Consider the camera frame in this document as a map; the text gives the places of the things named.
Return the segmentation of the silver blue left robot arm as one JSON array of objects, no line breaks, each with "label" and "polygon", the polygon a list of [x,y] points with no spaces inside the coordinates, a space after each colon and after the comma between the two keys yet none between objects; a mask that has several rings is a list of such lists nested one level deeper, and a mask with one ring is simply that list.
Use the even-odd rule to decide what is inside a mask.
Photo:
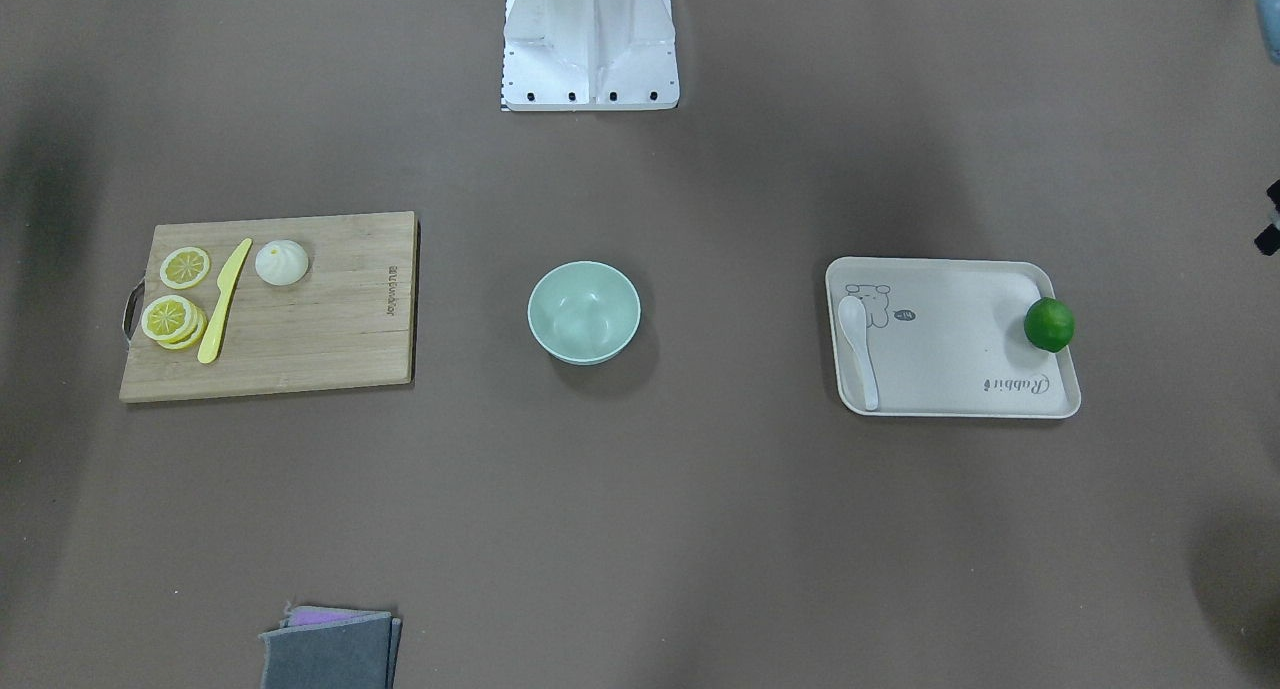
[{"label": "silver blue left robot arm", "polygon": [[1254,10],[1267,59],[1279,65],[1279,0],[1256,0]]}]

